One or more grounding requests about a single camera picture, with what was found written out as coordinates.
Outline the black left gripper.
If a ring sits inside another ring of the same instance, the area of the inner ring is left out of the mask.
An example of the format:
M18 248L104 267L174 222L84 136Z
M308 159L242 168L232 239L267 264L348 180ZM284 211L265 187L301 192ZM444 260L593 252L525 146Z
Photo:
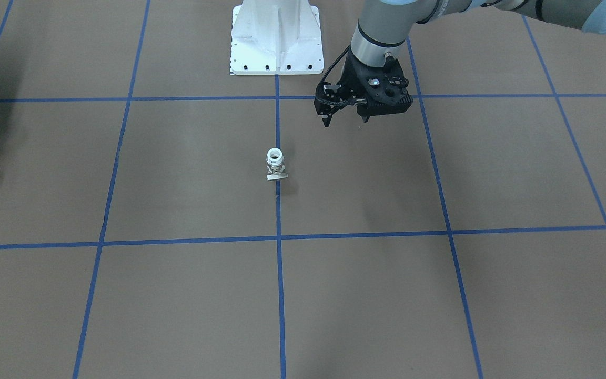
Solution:
M413 97L407 91L409 80L394 57L388 57L382 67L372 67L349 51L337 85L340 99L355 105L359 115L399 114L413 105ZM334 111L334 108L322 110L324 127L329 127ZM361 116L364 123L370 118Z

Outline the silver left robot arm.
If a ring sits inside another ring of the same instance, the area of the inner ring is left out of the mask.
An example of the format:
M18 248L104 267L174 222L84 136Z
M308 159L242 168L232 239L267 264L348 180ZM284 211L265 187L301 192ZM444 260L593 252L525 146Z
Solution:
M366 1L349 45L338 57L340 79L323 77L314 106L325 127L347 106L364 122L400 114L413 104L398 55L415 25L482 7L524 15L543 23L606 34L606 1Z

